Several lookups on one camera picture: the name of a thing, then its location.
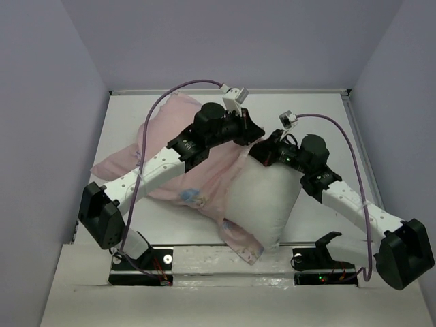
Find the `white pillow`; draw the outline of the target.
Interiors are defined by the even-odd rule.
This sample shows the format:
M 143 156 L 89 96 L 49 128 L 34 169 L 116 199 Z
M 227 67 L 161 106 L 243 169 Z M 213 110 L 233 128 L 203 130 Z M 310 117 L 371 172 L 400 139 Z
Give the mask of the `white pillow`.
M 283 235 L 300 194 L 302 173 L 283 163 L 263 166 L 247 156 L 228 191 L 225 219 L 252 235 L 268 252 Z

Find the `pink printed pillowcase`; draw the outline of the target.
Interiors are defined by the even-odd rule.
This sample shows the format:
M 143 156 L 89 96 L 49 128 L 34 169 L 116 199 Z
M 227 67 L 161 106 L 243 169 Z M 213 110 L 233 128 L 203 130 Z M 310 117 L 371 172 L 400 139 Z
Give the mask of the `pink printed pillowcase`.
M 91 173 L 106 182 L 105 196 L 119 202 L 120 212 L 130 213 L 144 197 L 188 206 L 212 219 L 224 243 L 253 264 L 261 244 L 226 211 L 231 186 L 264 134 L 245 108 L 236 114 L 174 93 L 141 124 L 134 143 L 95 164 Z

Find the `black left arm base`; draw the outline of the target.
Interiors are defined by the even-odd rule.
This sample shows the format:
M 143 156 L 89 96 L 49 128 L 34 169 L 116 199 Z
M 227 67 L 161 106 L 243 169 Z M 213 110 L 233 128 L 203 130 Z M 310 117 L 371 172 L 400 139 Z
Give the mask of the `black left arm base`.
M 173 284 L 172 247 L 153 247 L 138 259 L 128 259 L 118 249 L 108 250 L 112 256 L 108 283 L 113 286 L 166 287 Z

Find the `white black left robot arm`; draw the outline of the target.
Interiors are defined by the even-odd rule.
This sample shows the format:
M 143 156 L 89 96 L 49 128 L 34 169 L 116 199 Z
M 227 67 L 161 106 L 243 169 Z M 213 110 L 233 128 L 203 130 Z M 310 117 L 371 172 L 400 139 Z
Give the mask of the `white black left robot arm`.
M 136 201 L 201 164 L 213 147 L 227 142 L 248 146 L 264 134 L 247 109 L 229 112 L 220 104 L 206 103 L 193 123 L 148 161 L 102 186 L 89 183 L 78 219 L 101 249 L 116 248 L 134 268 L 143 269 L 151 261 L 151 246 L 130 228 L 131 219 L 123 218 L 133 213 Z

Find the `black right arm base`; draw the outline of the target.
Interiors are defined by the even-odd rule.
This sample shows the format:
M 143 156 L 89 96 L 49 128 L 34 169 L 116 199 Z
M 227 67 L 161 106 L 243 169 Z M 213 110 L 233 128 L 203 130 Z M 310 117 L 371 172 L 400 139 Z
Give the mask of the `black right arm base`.
M 294 269 L 295 286 L 354 285 L 358 286 L 356 267 L 348 262 L 333 260 L 327 246 L 340 232 L 329 232 L 316 240 L 312 247 L 292 249 L 290 265 Z

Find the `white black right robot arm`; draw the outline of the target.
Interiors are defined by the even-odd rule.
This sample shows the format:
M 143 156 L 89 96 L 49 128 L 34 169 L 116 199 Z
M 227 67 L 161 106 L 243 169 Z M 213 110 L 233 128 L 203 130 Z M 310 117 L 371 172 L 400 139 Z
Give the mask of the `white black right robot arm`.
M 365 200 L 340 175 L 328 167 L 330 155 L 323 138 L 306 135 L 299 145 L 274 131 L 249 151 L 263 166 L 283 164 L 302 174 L 305 193 L 331 208 L 365 233 L 361 246 L 334 243 L 340 232 L 319 238 L 313 251 L 315 262 L 329 267 L 336 261 L 360 266 L 364 275 L 376 272 L 390 287 L 403 290 L 435 265 L 423 223 L 406 221 Z

